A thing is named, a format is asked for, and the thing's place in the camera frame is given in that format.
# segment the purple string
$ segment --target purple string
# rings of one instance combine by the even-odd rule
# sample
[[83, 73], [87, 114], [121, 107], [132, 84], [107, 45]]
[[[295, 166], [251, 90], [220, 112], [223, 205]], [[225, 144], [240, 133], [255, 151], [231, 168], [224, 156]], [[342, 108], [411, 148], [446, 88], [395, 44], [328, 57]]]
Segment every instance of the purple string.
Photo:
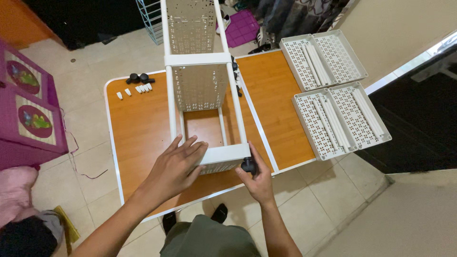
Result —
[[[71, 167], [73, 168], [73, 171], [76, 172], [77, 174], [79, 174], [79, 173], [78, 173], [78, 169], [76, 168], [76, 162], [74, 161], [74, 153], [75, 153], [77, 150], [80, 149], [80, 146], [78, 145], [78, 142], [76, 142], [76, 138], [73, 136], [73, 133], [71, 133], [70, 131], [67, 130], [67, 126], [65, 125], [65, 119], [64, 119], [64, 117], [65, 117], [65, 111], [64, 111], [61, 107], [59, 107], [59, 108], [60, 108], [60, 110], [61, 110], [62, 113], [63, 113], [63, 115], [62, 115], [62, 123], [63, 123], [63, 125], [64, 125], [64, 131], [65, 131], [66, 133], [70, 133], [70, 135], [73, 137], [74, 143], [76, 144], [76, 149], [70, 152], [70, 154], [71, 154], [70, 163], [71, 163]], [[96, 177], [90, 177], [90, 176], [88, 176], [88, 175], [86, 175], [86, 174], [80, 174], [80, 175], [81, 175], [81, 176], [86, 176], [86, 177], [88, 177], [88, 178], [90, 178], [90, 179], [96, 179], [96, 178], [100, 177], [101, 175], [103, 175], [103, 174], [104, 174], [105, 172], [107, 172], [107, 171], [108, 171], [108, 170], [102, 172], [100, 175], [98, 175], [98, 176], [96, 176]]]

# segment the purple cabinet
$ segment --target purple cabinet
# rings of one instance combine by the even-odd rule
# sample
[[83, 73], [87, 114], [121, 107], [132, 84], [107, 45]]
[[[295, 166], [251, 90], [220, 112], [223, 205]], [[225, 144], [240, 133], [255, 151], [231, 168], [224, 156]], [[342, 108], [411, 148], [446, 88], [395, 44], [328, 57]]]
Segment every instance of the purple cabinet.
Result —
[[0, 170], [66, 153], [53, 77], [0, 40]]

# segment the white wall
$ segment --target white wall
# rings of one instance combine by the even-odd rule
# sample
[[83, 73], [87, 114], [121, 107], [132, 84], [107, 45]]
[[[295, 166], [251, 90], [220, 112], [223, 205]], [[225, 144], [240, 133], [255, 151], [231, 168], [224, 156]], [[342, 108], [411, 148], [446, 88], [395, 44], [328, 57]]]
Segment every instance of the white wall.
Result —
[[457, 170], [391, 177], [319, 257], [457, 256]]
[[369, 77], [367, 87], [457, 29], [455, 0], [360, 0], [336, 28]]

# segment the purple mat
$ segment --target purple mat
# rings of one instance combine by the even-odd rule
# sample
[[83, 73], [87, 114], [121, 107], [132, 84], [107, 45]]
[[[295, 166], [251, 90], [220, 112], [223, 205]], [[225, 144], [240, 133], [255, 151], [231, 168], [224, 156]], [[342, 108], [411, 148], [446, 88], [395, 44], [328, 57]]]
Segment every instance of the purple mat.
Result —
[[259, 24], [249, 10], [233, 14], [230, 20], [231, 23], [225, 30], [228, 47], [236, 47], [255, 39]]

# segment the pink cloth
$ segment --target pink cloth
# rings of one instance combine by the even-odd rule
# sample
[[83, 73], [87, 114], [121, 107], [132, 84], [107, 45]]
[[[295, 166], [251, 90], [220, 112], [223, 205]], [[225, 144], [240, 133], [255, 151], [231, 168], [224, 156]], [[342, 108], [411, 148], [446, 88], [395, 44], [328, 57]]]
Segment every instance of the pink cloth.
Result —
[[39, 212], [32, 206], [32, 186], [38, 171], [22, 166], [0, 171], [0, 228]]

